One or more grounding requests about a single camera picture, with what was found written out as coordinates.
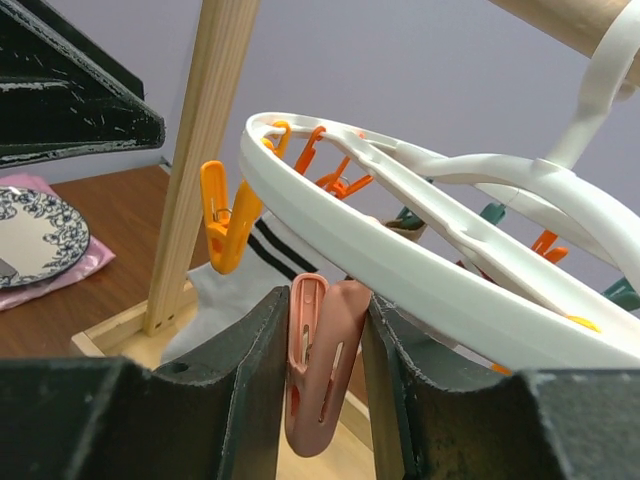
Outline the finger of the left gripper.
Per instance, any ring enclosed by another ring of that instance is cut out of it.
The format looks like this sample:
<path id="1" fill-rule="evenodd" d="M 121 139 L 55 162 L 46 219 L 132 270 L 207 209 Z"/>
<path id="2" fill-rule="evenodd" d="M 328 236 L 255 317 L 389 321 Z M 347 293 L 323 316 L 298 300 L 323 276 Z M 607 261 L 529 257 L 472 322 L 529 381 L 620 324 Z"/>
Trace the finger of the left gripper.
<path id="1" fill-rule="evenodd" d="M 2 167 L 164 141 L 164 119 L 138 77 L 48 2 L 2 2 Z"/>

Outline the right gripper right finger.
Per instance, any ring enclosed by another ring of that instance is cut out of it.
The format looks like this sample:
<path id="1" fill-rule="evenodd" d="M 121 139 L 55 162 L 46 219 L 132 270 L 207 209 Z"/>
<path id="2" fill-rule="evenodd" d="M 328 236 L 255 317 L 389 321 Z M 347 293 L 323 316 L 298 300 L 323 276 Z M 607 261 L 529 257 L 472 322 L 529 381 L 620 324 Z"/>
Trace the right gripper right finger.
<path id="1" fill-rule="evenodd" d="M 525 370 L 473 363 L 371 300 L 363 336 L 380 479 L 635 479 L 635 370 Z"/>

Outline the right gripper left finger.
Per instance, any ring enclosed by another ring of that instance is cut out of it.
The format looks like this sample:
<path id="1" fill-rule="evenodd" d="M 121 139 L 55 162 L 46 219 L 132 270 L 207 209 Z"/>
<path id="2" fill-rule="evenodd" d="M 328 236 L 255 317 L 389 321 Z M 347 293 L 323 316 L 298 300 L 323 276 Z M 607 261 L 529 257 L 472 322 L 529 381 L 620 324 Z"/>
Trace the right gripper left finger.
<path id="1" fill-rule="evenodd" d="M 289 291 L 156 370 L 124 357 L 5 360 L 5 479 L 272 479 Z"/>

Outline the white black banded sock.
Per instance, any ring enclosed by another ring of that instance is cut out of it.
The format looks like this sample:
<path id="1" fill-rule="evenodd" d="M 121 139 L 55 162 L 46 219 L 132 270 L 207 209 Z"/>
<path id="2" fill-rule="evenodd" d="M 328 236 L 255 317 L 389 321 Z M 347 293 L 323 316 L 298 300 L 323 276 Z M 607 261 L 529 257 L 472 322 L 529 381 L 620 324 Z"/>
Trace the white black banded sock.
<path id="1" fill-rule="evenodd" d="M 318 273 L 333 282 L 345 273 L 286 227 L 271 212 L 254 224 L 239 266 L 222 275 L 211 264 L 189 272 L 198 294 L 198 312 L 165 348 L 171 362 L 220 334 L 254 308 L 273 288 L 288 286 L 301 273 Z"/>

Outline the white round clip hanger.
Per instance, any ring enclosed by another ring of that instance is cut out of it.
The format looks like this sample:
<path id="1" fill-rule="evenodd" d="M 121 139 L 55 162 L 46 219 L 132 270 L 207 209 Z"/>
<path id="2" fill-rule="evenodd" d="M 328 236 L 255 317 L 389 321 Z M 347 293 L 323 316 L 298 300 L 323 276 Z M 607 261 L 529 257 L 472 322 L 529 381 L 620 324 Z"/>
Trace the white round clip hanger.
<path id="1" fill-rule="evenodd" d="M 476 153 L 446 157 L 393 137 L 322 118 L 265 112 L 241 136 L 244 173 L 234 199 L 224 165 L 200 169 L 210 259 L 234 271 L 263 209 L 312 248 L 423 325 L 473 351 L 489 368 L 637 368 L 639 322 L 622 306 L 558 268 L 442 190 L 471 185 L 548 233 L 618 268 L 639 284 L 639 218 L 613 196 L 580 178 L 574 165 L 622 94 L 639 49 L 639 5 L 621 9 L 583 76 L 577 108 L 556 146 L 529 159 Z M 289 140 L 309 144 L 298 162 Z M 333 173 L 305 173 L 313 144 L 326 140 L 467 260 L 458 267 L 350 207 L 350 190 Z"/>

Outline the beige tan sock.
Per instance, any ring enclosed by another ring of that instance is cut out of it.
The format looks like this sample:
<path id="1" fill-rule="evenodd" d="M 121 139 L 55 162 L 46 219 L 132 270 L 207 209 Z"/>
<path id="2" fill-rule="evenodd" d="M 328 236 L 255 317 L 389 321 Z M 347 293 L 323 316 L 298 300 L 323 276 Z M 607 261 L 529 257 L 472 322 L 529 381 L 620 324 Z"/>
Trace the beige tan sock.
<path id="1" fill-rule="evenodd" d="M 400 219 L 384 221 L 383 225 L 389 230 L 412 242 L 418 242 L 427 228 L 427 225 L 424 222 L 421 222 L 416 228 L 402 226 L 402 221 Z"/>

